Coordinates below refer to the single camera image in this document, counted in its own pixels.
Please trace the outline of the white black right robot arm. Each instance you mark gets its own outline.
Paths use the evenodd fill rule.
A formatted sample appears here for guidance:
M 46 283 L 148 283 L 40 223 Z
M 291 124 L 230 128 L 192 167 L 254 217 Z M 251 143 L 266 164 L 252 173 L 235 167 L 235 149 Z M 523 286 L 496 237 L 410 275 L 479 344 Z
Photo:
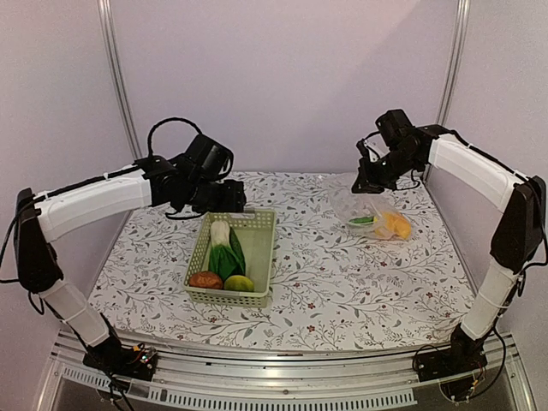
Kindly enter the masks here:
M 537 249 L 547 244 L 545 181 L 511 169 L 467 143 L 454 129 L 439 124 L 416 127 L 401 109 L 385 112 L 376 127 L 375 133 L 388 152 L 372 160 L 366 140 L 357 142 L 360 160 L 353 193 L 394 191 L 401 176 L 431 166 L 467 184 L 502 214 L 491 239 L 490 264 L 483 283 L 443 355 L 446 370 L 460 373 L 474 362 L 513 297 L 521 295 Z

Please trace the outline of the clear zip top bag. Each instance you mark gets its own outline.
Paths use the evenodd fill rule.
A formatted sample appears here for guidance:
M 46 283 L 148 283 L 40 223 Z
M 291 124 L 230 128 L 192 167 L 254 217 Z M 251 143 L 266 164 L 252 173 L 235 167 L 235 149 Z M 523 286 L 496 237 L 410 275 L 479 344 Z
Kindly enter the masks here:
M 374 230 L 382 223 L 383 211 L 400 213 L 382 197 L 374 195 L 344 195 L 343 197 L 330 197 L 330 204 L 337 218 L 346 228 L 372 240 L 383 240 L 378 238 L 374 233 Z M 374 224 L 367 226 L 354 226 L 348 224 L 348 220 L 351 218 L 369 216 L 374 216 L 377 221 Z

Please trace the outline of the green cucumber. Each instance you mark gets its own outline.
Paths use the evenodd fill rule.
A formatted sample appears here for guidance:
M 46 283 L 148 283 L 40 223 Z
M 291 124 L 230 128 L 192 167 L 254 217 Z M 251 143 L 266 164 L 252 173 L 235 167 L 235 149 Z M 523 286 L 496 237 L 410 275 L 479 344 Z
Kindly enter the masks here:
M 348 220 L 348 224 L 354 226 L 367 226 L 374 224 L 377 219 L 374 216 L 369 217 L 355 217 Z

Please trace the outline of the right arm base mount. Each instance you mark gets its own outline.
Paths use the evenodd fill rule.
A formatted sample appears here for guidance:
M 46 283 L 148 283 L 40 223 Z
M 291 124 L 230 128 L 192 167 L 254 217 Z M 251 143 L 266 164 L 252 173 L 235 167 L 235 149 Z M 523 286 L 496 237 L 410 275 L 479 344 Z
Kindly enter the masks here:
M 471 357 L 461 357 L 450 348 L 431 344 L 420 347 L 412 359 L 419 381 L 437 380 L 441 394 L 450 402 L 468 402 L 485 380 L 486 366 L 482 349 Z

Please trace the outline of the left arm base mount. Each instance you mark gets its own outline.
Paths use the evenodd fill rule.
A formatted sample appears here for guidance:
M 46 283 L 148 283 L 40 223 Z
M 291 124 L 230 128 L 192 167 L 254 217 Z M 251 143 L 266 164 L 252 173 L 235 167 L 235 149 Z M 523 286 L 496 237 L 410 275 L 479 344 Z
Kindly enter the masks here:
M 152 381 L 158 363 L 158 351 L 143 343 L 125 348 L 118 342 L 102 342 L 97 347 L 87 347 L 83 359 L 85 366 L 109 375 Z

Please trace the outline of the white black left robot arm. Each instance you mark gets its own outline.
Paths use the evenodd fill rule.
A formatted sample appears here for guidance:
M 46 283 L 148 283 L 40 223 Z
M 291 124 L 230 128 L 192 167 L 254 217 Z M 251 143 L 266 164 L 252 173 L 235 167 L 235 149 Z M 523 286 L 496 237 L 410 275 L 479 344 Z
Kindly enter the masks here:
M 113 215 L 169 205 L 178 219 L 185 206 L 198 215 L 241 212 L 246 204 L 242 182 L 228 179 L 234 155 L 198 134 L 188 149 L 172 159 L 149 153 L 118 171 L 65 188 L 34 194 L 19 192 L 16 212 L 5 238 L 15 251 L 15 282 L 38 295 L 110 372 L 127 365 L 127 353 L 114 340 L 108 322 L 68 283 L 52 243 L 67 233 Z

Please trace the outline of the yellow green mango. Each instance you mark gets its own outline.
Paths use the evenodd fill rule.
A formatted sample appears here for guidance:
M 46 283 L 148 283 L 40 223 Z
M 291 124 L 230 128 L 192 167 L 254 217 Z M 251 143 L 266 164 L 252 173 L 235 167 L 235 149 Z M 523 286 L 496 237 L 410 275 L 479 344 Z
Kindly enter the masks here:
M 224 281 L 223 289 L 237 292 L 254 292 L 254 283 L 246 276 L 233 275 Z

